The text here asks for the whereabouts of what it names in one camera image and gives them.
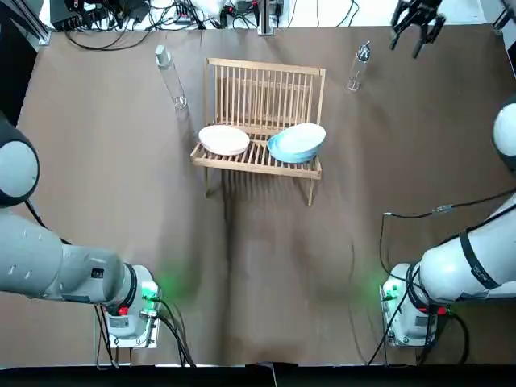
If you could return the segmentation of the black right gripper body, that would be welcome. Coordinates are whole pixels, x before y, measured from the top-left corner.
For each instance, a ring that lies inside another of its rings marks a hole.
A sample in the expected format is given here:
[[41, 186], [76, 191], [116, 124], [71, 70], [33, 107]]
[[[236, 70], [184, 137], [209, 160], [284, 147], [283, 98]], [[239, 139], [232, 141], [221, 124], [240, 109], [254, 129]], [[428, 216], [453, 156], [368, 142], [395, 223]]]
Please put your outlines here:
[[397, 19], [406, 12], [405, 18], [432, 20], [438, 12], [439, 0], [399, 1], [397, 4]]

